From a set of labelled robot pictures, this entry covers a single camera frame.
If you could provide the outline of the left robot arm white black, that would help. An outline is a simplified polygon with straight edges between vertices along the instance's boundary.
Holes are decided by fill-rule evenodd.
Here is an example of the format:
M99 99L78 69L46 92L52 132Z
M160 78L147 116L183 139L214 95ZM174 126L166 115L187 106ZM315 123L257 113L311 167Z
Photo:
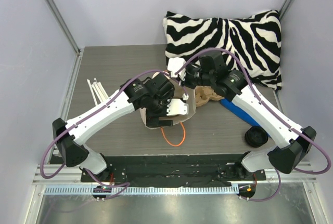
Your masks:
M166 103L171 101L174 91L173 83L161 73L143 81L133 78L109 99L87 112L67 121L61 118L54 120L54 138L64 164L67 167L79 166L86 173L92 173L98 181L107 181L112 171L110 164L86 142L113 121L138 109L165 115Z

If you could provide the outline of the kraft paper gift bag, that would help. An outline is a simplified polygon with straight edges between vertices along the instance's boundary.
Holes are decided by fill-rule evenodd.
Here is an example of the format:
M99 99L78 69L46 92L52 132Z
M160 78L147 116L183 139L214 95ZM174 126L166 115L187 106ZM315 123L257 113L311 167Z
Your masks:
M164 140L172 147L180 147L187 137L184 122L189 120L196 113L195 90L182 87L177 81L165 76L166 79L174 86L174 91L170 99L161 102L162 110L153 113L146 108L140 109L140 116L145 126L150 129L161 130ZM179 125L183 131L182 139L179 143L171 142L165 133L167 127Z

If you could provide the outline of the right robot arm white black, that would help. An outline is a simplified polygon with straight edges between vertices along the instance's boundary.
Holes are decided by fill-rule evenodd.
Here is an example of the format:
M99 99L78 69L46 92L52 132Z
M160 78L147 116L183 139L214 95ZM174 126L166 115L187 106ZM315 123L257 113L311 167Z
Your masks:
M310 151L316 130L295 123L260 95L235 55L232 58L239 69L230 70L221 54L212 57L210 52L210 48L200 51L194 56L199 59L199 64L188 60L176 71L182 84L212 87L218 95L252 117L275 142L271 149L246 153L240 164L235 166L236 176L246 180L257 170L267 168L291 173Z

